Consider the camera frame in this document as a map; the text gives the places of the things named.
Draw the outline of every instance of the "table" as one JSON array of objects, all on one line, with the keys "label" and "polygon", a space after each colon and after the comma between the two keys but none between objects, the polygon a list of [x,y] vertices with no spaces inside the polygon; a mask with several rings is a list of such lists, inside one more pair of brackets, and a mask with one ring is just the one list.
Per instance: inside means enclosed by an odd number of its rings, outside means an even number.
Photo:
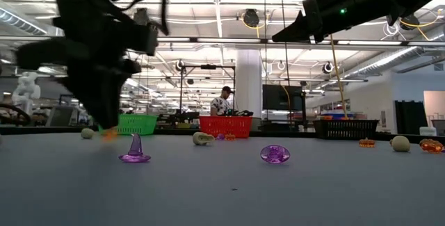
[{"label": "table", "polygon": [[[250,138],[194,146],[143,136],[150,163],[122,163],[131,137],[3,136],[0,225],[443,225],[445,154],[388,142]],[[280,144],[284,165],[262,161]]]}]

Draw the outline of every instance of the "man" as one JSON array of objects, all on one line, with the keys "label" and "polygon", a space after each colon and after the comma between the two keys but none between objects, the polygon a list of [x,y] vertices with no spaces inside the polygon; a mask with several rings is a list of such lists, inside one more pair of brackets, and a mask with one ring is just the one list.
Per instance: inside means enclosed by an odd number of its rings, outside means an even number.
[{"label": "man", "polygon": [[210,103],[210,115],[216,116],[216,115],[224,115],[225,112],[227,112],[230,109],[230,104],[227,101],[227,98],[229,98],[230,94],[232,94],[233,91],[230,89],[229,86],[224,86],[221,91],[221,96],[215,98]]}]

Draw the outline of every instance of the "green basket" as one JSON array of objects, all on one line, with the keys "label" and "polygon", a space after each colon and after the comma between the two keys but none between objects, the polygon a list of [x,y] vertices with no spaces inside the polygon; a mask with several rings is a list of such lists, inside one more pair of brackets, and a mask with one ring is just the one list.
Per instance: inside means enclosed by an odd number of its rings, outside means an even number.
[{"label": "green basket", "polygon": [[154,115],[119,115],[118,135],[139,134],[141,136],[152,135],[158,117]]}]

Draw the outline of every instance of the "purple spinning top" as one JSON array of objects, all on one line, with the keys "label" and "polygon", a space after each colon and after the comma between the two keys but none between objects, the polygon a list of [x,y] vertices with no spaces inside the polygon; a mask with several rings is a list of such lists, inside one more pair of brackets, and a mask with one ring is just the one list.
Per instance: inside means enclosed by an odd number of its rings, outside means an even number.
[{"label": "purple spinning top", "polygon": [[149,161],[151,156],[143,154],[139,134],[133,134],[132,136],[133,142],[131,143],[130,151],[128,151],[128,154],[119,156],[119,159],[125,163],[144,163]]},{"label": "purple spinning top", "polygon": [[279,145],[266,146],[261,150],[260,155],[261,159],[272,164],[284,163],[291,157],[291,153],[285,147]]}]

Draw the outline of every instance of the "column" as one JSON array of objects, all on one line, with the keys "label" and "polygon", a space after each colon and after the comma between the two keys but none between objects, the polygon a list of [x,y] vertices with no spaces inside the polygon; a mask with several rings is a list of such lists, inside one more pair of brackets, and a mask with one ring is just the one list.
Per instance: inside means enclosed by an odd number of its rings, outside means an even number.
[{"label": "column", "polygon": [[262,80],[260,50],[238,50],[236,58],[235,109],[252,111],[254,118],[261,117]]}]

